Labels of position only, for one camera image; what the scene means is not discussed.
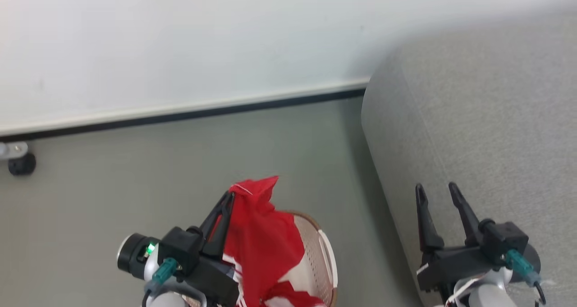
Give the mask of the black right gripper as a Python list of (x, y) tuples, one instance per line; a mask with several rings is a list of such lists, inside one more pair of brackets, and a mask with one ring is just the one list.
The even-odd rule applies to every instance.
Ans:
[(429, 201), (422, 184), (416, 185), (416, 205), (420, 250), (423, 253), (421, 268), (417, 271), (417, 284), (421, 291), (436, 291), (440, 295), (453, 293), (456, 282), (480, 275), (495, 266), (485, 257), (480, 248), (478, 235), (479, 220), (472, 207), (455, 182), (449, 183), (449, 191), (457, 208), (466, 239), (464, 245), (441, 250), (444, 241), (438, 235), (429, 211)]

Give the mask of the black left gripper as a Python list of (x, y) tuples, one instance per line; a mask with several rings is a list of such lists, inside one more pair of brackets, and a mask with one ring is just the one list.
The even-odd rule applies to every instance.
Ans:
[(182, 260), (182, 279), (192, 288), (189, 296), (200, 307), (236, 307), (240, 297), (235, 266), (224, 254), (234, 200), (233, 192), (223, 194), (200, 226), (205, 239), (203, 254)]

